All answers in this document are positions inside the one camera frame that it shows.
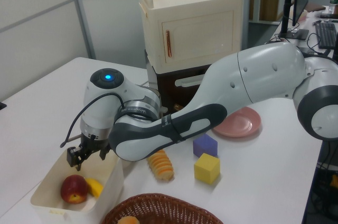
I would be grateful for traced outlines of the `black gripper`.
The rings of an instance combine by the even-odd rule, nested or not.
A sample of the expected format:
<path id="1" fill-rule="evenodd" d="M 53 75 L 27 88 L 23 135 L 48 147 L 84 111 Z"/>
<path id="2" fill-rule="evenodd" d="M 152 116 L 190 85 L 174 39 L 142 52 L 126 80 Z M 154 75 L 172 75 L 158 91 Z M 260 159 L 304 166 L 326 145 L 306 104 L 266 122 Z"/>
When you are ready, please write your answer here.
<path id="1" fill-rule="evenodd" d="M 81 143 L 79 147 L 69 147 L 67 149 L 67 162 L 70 167 L 74 167 L 77 171 L 81 170 L 84 153 L 94 153 L 100 151 L 99 156 L 104 161 L 106 155 L 110 151 L 108 139 L 98 139 L 96 135 L 81 135 Z"/>

